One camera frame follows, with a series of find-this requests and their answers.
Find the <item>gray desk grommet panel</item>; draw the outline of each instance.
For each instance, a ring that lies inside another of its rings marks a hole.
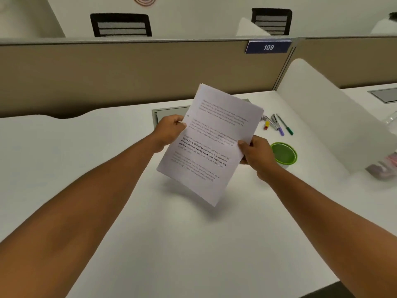
[[[153,125],[156,127],[157,123],[165,116],[169,115],[182,115],[185,116],[190,106],[177,106],[174,108],[154,109],[152,110]]]
[[[397,88],[368,91],[383,103],[392,103],[397,101]]]

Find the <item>hand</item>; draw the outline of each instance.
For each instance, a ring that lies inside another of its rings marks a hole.
[[[244,154],[240,164],[249,164],[256,170],[261,180],[266,181],[266,176],[270,171],[281,168],[274,159],[273,150],[265,138],[253,136],[250,145],[239,140],[238,146]]]
[[[164,146],[171,144],[178,138],[179,134],[186,129],[186,123],[181,115],[170,115],[163,117],[156,125],[154,131],[149,135],[153,139],[155,151],[161,152]]]

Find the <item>printed document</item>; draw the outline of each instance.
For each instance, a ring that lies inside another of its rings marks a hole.
[[[251,142],[263,109],[201,84],[183,122],[186,129],[168,147],[157,170],[215,206]]]

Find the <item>beige partition panel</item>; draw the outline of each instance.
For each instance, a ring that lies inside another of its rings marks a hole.
[[[0,117],[71,117],[108,106],[189,99],[200,83],[271,90],[284,54],[245,54],[247,40],[0,46]]]
[[[341,89],[397,82],[397,37],[301,39],[287,67],[297,58]]]

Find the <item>person's left arm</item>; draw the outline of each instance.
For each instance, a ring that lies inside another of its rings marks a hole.
[[[186,128],[183,116],[82,175],[0,243],[0,296],[65,297],[120,214],[154,153]]]

